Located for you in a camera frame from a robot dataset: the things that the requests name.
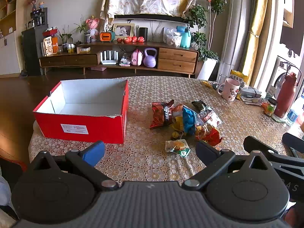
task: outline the wooden floor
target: wooden floor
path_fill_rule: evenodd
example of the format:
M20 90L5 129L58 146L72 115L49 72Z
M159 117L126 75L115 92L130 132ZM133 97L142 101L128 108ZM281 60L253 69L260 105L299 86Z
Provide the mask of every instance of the wooden floor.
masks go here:
M137 76L188 77L186 74L138 70ZM0 155L29 163L28 144L33 133L32 110L60 80L135 76L134 70L52 68L46 76L0 78Z

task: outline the orange radio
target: orange radio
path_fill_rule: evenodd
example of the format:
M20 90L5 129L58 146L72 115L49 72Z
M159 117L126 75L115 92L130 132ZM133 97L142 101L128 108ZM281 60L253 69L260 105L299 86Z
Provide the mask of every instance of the orange radio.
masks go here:
M100 41L113 41L115 39L115 32L101 32L99 38Z

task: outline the plush bear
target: plush bear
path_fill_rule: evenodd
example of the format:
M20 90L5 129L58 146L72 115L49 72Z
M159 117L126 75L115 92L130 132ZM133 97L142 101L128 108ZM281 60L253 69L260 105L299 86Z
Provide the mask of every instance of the plush bear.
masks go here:
M92 18L87 19L85 22L89 27L89 32L92 37L92 42L96 41L96 36L98 37L98 35L99 35L99 32L96 29L98 27L99 19L94 18L94 16L92 15Z

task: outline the drawer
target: drawer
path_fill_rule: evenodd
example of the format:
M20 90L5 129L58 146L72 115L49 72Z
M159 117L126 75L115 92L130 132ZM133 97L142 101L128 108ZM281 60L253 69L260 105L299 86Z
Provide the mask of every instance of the drawer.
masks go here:
M157 64L158 69L173 70L187 73L193 73L194 67L195 63L167 59L158 59Z
M196 52L187 50L159 48L158 58L195 63L196 55Z
M66 66L93 66L98 64L96 55L69 55L65 56L64 61Z
M40 58L41 67L55 67L64 65L64 57L62 56L48 56Z

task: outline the kettlebell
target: kettlebell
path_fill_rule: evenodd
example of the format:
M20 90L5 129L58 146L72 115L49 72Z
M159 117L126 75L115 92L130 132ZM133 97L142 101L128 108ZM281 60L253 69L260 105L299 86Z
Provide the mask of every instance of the kettlebell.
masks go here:
M155 55L148 55L147 50L155 51ZM157 55L156 49L145 48L145 59L143 60L143 64L148 68L154 68L156 66L156 55Z

